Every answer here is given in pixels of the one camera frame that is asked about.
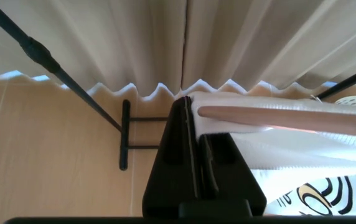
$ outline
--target wooden stick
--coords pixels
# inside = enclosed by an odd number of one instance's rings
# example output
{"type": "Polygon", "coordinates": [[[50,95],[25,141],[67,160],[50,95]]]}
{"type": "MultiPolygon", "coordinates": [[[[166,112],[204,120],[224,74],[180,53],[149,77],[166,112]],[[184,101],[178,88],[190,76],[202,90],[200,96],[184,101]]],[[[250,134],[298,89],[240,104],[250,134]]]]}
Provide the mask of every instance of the wooden stick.
{"type": "Polygon", "coordinates": [[[356,115],[238,106],[202,106],[201,117],[255,126],[277,126],[356,136],[356,115]]]}

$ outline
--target floor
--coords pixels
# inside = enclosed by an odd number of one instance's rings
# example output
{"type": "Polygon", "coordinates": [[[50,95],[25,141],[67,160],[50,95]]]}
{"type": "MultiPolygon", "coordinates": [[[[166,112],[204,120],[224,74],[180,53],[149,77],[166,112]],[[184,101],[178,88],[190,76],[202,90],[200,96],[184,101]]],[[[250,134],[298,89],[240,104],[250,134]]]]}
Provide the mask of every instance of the floor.
{"type": "MultiPolygon", "coordinates": [[[[262,86],[249,95],[309,96],[262,86]]],[[[124,99],[138,117],[167,116],[174,101],[163,88],[151,100],[135,87],[120,95],[101,88],[93,97],[118,122],[124,99]]],[[[163,130],[163,122],[132,123],[130,144],[158,144],[163,130]]],[[[119,132],[70,90],[23,76],[0,81],[0,223],[19,216],[141,216],[157,151],[130,151],[128,170],[120,171],[119,141],[119,132]]]]}

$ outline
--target metal rod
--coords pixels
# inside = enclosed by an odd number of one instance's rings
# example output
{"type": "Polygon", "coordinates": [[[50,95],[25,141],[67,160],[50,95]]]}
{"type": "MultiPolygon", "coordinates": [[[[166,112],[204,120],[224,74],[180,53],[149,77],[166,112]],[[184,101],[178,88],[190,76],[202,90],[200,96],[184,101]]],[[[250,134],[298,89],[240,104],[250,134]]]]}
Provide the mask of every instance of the metal rod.
{"type": "Polygon", "coordinates": [[[351,87],[355,84],[356,84],[356,74],[352,75],[351,77],[347,78],[346,80],[336,84],[332,88],[320,93],[316,97],[319,98],[320,100],[322,100],[322,99],[330,97],[330,96],[332,96],[332,95],[334,95],[348,87],[351,87]]]}
{"type": "Polygon", "coordinates": [[[130,121],[167,121],[168,118],[130,118],[130,121]]]}
{"type": "Polygon", "coordinates": [[[128,149],[159,149],[159,146],[128,146],[128,149]]]}
{"type": "Polygon", "coordinates": [[[27,56],[42,65],[50,73],[55,74],[55,76],[66,84],[76,95],[83,99],[102,117],[108,120],[118,131],[121,131],[121,126],[61,68],[59,63],[51,56],[49,50],[40,42],[36,41],[32,37],[29,37],[1,9],[0,27],[21,45],[27,56]]]}
{"type": "Polygon", "coordinates": [[[129,110],[131,103],[128,100],[123,101],[123,115],[121,116],[121,142],[120,142],[120,170],[128,168],[128,136],[129,136],[129,110]]]}

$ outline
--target curtain fold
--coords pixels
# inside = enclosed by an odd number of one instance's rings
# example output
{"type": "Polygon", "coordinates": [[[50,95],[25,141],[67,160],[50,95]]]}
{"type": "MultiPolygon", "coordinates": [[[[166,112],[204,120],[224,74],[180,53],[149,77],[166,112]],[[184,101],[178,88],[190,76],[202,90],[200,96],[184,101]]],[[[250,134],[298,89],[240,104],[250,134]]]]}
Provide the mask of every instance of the curtain fold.
{"type": "MultiPolygon", "coordinates": [[[[356,0],[0,0],[84,88],[314,89],[356,73],[356,0]]],[[[48,74],[0,28],[0,74],[48,74]]]]}

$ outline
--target white towel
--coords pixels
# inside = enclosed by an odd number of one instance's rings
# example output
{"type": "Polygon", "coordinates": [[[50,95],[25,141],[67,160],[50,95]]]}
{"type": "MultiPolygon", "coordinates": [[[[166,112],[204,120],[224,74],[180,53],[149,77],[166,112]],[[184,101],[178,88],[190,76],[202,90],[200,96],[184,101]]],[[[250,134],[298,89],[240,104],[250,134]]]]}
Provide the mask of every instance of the white towel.
{"type": "Polygon", "coordinates": [[[268,202],[312,180],[356,174],[356,141],[351,141],[351,136],[346,141],[337,141],[344,135],[249,126],[202,118],[197,114],[201,106],[356,114],[354,106],[236,93],[195,92],[191,97],[197,138],[202,134],[232,133],[233,140],[268,202]]]}

